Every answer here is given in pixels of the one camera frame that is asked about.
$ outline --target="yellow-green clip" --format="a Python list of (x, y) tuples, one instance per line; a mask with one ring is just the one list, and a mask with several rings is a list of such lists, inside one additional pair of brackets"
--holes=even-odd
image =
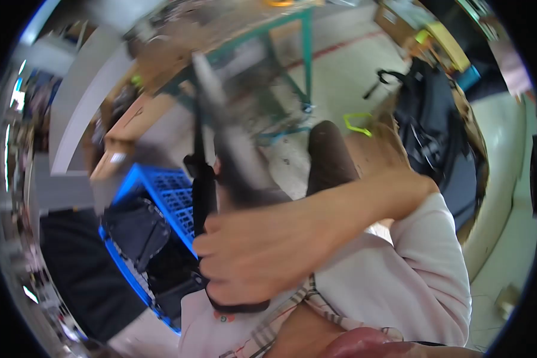
[(346, 128), (348, 128), (349, 130), (354, 131), (354, 132), (364, 133), (365, 135), (367, 135), (368, 137), (371, 138), (372, 137), (372, 132), (370, 132), (366, 128), (359, 128), (357, 126), (353, 126), (353, 125), (350, 124), (350, 118), (367, 118), (367, 117), (372, 117), (372, 114), (371, 113), (348, 113), (348, 114), (345, 114), (344, 115), (344, 122), (346, 124)]

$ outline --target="blue crate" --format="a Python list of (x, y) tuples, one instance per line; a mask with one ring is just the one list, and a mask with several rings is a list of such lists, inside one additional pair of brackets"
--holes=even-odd
[[(117, 191), (113, 203), (117, 203), (129, 195), (134, 195), (137, 192), (141, 193), (143, 191), (149, 193), (153, 202), (157, 205), (173, 230), (195, 258), (197, 258), (197, 255), (193, 251), (194, 228), (192, 183), (185, 175), (185, 172), (182, 169), (157, 168), (142, 166), (136, 163), (121, 183), (121, 187)], [(121, 258), (113, 241), (109, 238), (107, 233), (105, 233), (103, 227), (100, 227), (100, 236), (105, 243), (107, 251), (131, 288), (133, 288), (136, 294), (148, 307), (152, 308), (155, 314), (166, 325), (171, 327), (173, 332), (180, 335), (180, 328), (172, 326), (171, 319), (164, 315), (159, 307), (156, 306), (150, 295), (143, 289), (135, 275), (129, 270), (126, 263)]]

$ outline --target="black backpack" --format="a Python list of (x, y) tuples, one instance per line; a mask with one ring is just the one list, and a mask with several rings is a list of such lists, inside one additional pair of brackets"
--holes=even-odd
[(441, 67), (433, 68), (416, 57), (406, 75), (380, 70), (379, 82), (388, 83), (385, 75), (402, 83), (393, 115), (411, 168), (437, 183), (459, 230), (481, 200), (477, 175), (483, 160), (469, 144), (453, 99), (456, 84)]

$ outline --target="plaid shirt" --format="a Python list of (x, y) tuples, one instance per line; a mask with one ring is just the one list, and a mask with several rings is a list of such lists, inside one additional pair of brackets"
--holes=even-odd
[[(325, 319), (343, 327), (346, 331), (358, 327), (371, 327), (364, 323), (340, 316), (316, 290), (314, 275), (311, 275), (304, 285), (278, 309), (272, 312), (263, 322), (250, 333), (250, 338), (239, 344), (235, 349), (219, 356), (219, 358), (260, 358), (265, 355), (276, 341), (276, 336), (288, 316), (302, 302), (313, 308)], [(371, 327), (390, 336), (394, 341), (403, 341), (402, 334), (391, 327)]]

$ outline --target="pants leg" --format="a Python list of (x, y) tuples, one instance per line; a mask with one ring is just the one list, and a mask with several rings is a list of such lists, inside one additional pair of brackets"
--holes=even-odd
[(330, 121), (316, 125), (308, 139), (312, 159), (306, 196), (359, 179), (340, 130)]

